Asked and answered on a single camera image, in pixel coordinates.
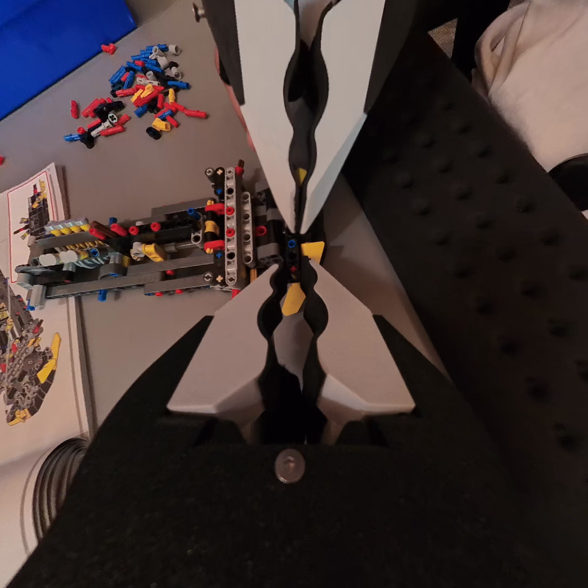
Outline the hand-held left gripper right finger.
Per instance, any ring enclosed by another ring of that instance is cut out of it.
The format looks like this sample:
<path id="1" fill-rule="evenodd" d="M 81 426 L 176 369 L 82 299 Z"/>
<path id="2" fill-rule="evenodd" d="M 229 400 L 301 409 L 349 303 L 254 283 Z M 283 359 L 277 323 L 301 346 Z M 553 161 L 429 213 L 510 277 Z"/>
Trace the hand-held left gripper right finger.
<path id="1" fill-rule="evenodd" d="M 312 331 L 302 391 L 308 439 L 333 445 L 351 422 L 412 412 L 415 401 L 368 307 L 316 261 L 304 261 L 300 281 Z"/>

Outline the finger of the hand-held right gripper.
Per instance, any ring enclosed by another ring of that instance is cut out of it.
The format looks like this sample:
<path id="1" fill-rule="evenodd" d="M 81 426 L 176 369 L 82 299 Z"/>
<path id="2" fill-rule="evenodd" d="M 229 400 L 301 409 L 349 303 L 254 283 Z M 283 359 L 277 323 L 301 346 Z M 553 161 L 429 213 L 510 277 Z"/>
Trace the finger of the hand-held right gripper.
<path id="1" fill-rule="evenodd" d="M 300 49 L 298 1 L 235 1 L 241 112 L 275 203 L 299 230 L 303 106 L 291 101 Z"/>
<path id="2" fill-rule="evenodd" d="M 306 233 L 366 119 L 365 103 L 385 1 L 339 1 L 323 10 L 312 44 L 318 112 L 309 130 L 309 168 L 297 231 Z"/>

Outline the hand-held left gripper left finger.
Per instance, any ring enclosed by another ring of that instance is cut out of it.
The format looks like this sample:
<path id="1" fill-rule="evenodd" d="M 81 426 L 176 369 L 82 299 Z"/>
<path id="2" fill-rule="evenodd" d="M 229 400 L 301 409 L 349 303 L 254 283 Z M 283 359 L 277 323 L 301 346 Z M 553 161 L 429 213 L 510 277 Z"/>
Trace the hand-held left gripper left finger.
<path id="1" fill-rule="evenodd" d="M 282 295 L 283 264 L 275 263 L 214 314 L 168 401 L 171 413 L 227 420 L 247 442 L 255 439 Z"/>

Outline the partly built lego chassis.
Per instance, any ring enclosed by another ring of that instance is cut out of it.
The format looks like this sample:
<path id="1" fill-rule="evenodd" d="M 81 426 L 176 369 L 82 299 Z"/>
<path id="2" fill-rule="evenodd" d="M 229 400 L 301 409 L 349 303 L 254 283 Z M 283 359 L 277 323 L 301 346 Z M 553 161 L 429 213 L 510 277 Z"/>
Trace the partly built lego chassis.
<path id="1" fill-rule="evenodd" d="M 235 297 L 274 264 L 288 276 L 283 313 L 299 312 L 305 295 L 300 260 L 322 263 L 326 235 L 320 215 L 302 236 L 290 232 L 270 189 L 249 192 L 245 162 L 209 167 L 208 198 L 152 209 L 150 217 L 106 224 L 86 218 L 35 220 L 24 261 L 12 262 L 30 307 L 50 299 L 141 289 L 146 296 L 199 289 Z"/>

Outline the pile of lego pins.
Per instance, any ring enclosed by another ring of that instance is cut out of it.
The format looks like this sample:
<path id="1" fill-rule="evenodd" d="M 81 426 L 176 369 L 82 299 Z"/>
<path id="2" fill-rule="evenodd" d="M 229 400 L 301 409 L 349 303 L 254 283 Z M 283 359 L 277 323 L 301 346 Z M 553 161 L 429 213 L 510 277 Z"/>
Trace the pile of lego pins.
<path id="1" fill-rule="evenodd" d="M 207 120 L 207 112 L 179 101 L 179 94 L 191 88 L 177 62 L 181 54 L 177 44 L 155 43 L 131 55 L 110 76 L 107 96 L 84 108 L 71 101 L 71 117 L 81 124 L 63 140 L 92 149 L 99 139 L 123 134 L 136 118 L 146 121 L 146 134 L 156 141 L 180 127 L 178 116 Z"/>

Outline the lego instruction booklet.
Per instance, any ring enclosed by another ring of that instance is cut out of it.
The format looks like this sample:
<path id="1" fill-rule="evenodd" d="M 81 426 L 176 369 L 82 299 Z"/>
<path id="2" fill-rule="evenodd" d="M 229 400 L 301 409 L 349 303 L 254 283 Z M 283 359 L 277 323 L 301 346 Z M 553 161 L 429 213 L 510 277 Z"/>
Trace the lego instruction booklet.
<path id="1" fill-rule="evenodd" d="M 51 525 L 91 430 L 78 305 L 17 277 L 67 213 L 54 163 L 1 193 L 1 587 Z"/>

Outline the black dimpled cloth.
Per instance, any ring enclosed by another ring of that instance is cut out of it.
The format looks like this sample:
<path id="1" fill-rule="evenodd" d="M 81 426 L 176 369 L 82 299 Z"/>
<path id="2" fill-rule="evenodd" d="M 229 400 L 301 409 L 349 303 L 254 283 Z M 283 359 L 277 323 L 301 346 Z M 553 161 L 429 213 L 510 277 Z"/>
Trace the black dimpled cloth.
<path id="1" fill-rule="evenodd" d="M 587 220 L 427 33 L 344 165 L 535 538 L 587 587 Z"/>

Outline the blue plastic bin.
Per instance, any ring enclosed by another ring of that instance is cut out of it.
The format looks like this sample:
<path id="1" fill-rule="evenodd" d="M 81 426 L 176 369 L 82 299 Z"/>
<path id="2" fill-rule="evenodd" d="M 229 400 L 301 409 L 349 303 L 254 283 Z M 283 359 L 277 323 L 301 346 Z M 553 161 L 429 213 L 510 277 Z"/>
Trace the blue plastic bin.
<path id="1" fill-rule="evenodd" d="M 1 119 L 135 28 L 125 1 L 1 1 Z"/>

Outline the black round object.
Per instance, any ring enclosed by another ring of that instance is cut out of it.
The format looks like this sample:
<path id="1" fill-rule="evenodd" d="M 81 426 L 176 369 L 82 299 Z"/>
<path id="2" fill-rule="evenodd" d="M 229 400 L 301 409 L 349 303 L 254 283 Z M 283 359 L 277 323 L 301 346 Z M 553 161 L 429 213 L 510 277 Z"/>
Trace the black round object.
<path id="1" fill-rule="evenodd" d="M 568 158 L 548 172 L 582 213 L 587 213 L 587 153 Z"/>

